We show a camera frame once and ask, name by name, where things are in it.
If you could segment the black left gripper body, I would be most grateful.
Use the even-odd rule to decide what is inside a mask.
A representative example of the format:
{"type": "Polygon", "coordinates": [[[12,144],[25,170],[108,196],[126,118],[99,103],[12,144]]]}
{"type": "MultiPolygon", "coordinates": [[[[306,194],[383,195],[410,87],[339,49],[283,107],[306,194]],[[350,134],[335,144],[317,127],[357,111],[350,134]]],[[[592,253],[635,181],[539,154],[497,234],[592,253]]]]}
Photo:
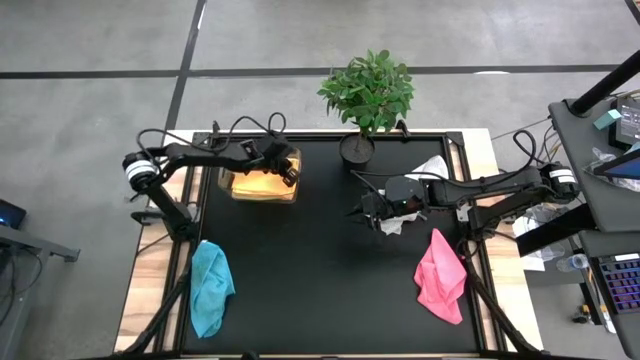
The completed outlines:
{"type": "Polygon", "coordinates": [[[284,136],[266,134],[257,142],[257,149],[269,168],[289,168],[290,158],[298,151],[284,136]]]}

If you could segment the orange microfiber towel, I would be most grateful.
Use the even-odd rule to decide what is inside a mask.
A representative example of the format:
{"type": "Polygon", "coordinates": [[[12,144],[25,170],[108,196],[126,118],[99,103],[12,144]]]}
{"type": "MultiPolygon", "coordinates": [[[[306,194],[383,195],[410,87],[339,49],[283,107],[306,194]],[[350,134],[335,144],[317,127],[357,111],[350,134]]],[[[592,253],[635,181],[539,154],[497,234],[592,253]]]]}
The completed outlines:
{"type": "Polygon", "coordinates": [[[248,174],[233,172],[231,196],[240,200],[292,200],[298,185],[288,186],[278,174],[252,170],[248,174]]]}

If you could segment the pale waffle weave towel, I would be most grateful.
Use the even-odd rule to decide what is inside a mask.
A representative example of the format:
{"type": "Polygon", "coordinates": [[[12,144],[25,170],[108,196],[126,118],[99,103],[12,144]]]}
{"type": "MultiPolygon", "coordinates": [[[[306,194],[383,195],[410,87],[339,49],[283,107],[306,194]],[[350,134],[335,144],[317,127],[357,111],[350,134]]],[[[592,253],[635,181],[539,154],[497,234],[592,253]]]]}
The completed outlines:
{"type": "MultiPolygon", "coordinates": [[[[440,155],[431,157],[425,163],[412,170],[410,174],[407,174],[406,178],[418,181],[421,179],[437,179],[438,176],[446,179],[449,178],[447,164],[440,155]]],[[[417,218],[425,220],[426,216],[420,212],[414,212],[412,214],[389,218],[380,222],[380,228],[386,235],[400,235],[403,223],[414,222],[417,218]]]]}

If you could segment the pink microfiber towel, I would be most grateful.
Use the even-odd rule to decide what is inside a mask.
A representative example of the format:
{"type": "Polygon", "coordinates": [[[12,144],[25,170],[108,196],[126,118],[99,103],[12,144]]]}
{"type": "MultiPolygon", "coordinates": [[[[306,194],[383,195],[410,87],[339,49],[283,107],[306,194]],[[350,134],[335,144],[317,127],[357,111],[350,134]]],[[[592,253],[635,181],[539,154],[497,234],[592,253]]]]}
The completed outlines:
{"type": "Polygon", "coordinates": [[[417,301],[441,320],[458,325],[463,320],[458,299],[464,295],[466,277],[464,266],[446,238],[433,229],[413,276],[419,288],[417,301]]]}

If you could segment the teal microfiber towel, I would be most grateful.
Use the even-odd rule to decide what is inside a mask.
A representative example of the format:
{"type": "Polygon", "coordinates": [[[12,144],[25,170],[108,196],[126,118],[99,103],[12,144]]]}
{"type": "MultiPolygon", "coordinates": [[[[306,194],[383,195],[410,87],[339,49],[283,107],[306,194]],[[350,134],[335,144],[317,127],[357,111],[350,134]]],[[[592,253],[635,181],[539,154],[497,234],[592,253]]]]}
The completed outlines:
{"type": "Polygon", "coordinates": [[[221,328],[227,298],[236,293],[224,251],[210,241],[199,243],[191,261],[190,318],[198,338],[221,328]]]}

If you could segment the clear plastic bin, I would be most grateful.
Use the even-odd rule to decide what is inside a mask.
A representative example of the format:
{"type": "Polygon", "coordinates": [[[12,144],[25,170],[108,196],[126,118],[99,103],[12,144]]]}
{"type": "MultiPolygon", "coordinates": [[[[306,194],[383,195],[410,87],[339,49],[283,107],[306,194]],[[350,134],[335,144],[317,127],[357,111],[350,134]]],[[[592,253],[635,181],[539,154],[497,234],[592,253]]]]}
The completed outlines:
{"type": "MultiPolygon", "coordinates": [[[[233,175],[232,175],[233,171],[227,170],[227,169],[220,169],[219,170],[219,174],[218,174],[218,180],[217,180],[217,184],[220,190],[222,190],[223,192],[225,192],[227,195],[229,195],[232,199],[234,199],[231,196],[231,182],[233,180],[233,175]]],[[[292,199],[292,200],[271,200],[271,201],[265,201],[265,200],[240,200],[240,199],[234,199],[236,201],[254,201],[254,202],[272,202],[272,203],[293,203],[296,200],[296,196],[292,199]]]]}

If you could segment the green potted plant black pot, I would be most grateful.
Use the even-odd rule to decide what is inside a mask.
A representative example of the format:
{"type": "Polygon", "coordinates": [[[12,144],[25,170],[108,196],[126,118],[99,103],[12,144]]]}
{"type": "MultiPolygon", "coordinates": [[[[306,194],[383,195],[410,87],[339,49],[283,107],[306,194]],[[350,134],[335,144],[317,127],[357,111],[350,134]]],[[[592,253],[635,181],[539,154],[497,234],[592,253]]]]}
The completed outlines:
{"type": "Polygon", "coordinates": [[[335,112],[355,133],[339,142],[339,155],[345,167],[362,170],[375,153],[373,136],[390,132],[398,121],[406,120],[415,87],[406,64],[396,62],[389,50],[369,50],[355,57],[342,70],[332,70],[321,82],[317,94],[326,111],[335,112]]]}

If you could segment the grey side desk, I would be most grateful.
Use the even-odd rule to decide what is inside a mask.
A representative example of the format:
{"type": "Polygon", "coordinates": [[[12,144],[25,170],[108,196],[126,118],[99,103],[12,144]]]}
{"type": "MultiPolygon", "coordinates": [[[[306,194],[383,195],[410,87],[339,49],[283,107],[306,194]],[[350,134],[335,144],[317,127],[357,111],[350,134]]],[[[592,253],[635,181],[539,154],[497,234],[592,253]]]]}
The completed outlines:
{"type": "Polygon", "coordinates": [[[626,355],[640,360],[640,312],[616,314],[606,295],[598,269],[598,257],[640,253],[640,193],[618,188],[586,173],[593,148],[620,156],[626,153],[609,145],[608,132],[597,130],[593,122],[611,109],[602,101],[583,116],[569,111],[568,101],[549,105],[552,124],[586,199],[560,217],[518,237],[519,253],[528,255],[546,245],[577,235],[593,269],[612,322],[626,355]]]}

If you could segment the small teal box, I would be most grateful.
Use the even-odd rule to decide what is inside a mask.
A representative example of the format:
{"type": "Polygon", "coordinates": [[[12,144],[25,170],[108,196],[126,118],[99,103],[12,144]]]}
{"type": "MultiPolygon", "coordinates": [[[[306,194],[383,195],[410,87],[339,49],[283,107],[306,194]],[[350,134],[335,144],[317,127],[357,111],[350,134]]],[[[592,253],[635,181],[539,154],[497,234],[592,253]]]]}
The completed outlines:
{"type": "Polygon", "coordinates": [[[597,118],[593,122],[593,125],[597,130],[603,130],[611,126],[621,118],[622,118],[622,115],[617,109],[611,109],[605,112],[604,114],[602,114],[599,118],[597,118]]]}

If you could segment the blue screen tablet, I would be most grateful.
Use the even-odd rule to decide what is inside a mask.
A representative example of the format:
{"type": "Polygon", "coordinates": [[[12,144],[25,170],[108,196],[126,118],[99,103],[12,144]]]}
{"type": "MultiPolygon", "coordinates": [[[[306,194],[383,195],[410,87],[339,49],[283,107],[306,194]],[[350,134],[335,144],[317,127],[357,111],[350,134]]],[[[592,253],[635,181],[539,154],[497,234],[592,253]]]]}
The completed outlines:
{"type": "Polygon", "coordinates": [[[593,169],[595,175],[606,178],[640,180],[640,149],[626,153],[593,169]]]}

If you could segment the backlit computer keyboard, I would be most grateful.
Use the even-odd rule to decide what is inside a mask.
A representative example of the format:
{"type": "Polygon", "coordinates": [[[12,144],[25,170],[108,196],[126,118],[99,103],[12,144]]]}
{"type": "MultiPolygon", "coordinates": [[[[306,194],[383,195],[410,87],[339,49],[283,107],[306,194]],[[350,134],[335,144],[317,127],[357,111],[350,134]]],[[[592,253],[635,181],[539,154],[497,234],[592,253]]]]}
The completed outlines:
{"type": "Polygon", "coordinates": [[[603,256],[597,261],[614,312],[640,312],[640,253],[603,256]]]}

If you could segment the black metal pole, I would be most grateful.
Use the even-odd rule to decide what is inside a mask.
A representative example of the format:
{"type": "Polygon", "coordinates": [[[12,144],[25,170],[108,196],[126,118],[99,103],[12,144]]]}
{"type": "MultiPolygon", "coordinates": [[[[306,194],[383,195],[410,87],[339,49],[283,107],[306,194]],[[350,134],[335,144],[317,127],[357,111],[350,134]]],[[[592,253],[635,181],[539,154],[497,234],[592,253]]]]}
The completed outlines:
{"type": "Polygon", "coordinates": [[[640,50],[632,54],[591,89],[571,103],[569,111],[575,116],[583,116],[638,73],[640,73],[640,50]]]}

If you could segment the black screen device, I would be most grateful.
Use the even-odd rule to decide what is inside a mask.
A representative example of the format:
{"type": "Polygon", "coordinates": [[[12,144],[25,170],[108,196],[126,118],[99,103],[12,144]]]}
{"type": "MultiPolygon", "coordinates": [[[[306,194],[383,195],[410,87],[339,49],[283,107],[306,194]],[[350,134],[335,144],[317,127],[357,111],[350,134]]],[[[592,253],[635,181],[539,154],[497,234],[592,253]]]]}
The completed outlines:
{"type": "Polygon", "coordinates": [[[640,142],[640,101],[631,97],[618,98],[612,102],[612,109],[621,117],[609,126],[609,145],[629,150],[640,142]]]}

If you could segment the dark device with blue light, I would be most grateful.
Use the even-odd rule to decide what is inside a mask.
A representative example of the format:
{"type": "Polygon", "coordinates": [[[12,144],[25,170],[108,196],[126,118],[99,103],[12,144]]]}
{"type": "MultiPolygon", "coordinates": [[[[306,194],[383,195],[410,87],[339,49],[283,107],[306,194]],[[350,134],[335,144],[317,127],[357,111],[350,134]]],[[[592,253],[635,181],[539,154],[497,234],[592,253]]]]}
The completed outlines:
{"type": "Polygon", "coordinates": [[[19,230],[27,212],[10,202],[0,199],[0,225],[19,230]]]}

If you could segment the grey desk with leg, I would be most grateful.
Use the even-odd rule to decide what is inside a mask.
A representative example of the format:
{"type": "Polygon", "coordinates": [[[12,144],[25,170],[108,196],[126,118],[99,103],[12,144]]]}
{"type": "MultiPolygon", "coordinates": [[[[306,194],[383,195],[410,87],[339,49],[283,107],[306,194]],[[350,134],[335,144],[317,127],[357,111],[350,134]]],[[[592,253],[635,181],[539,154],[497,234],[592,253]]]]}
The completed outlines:
{"type": "Polygon", "coordinates": [[[75,262],[79,254],[79,249],[0,225],[0,360],[16,355],[49,257],[75,262]]]}

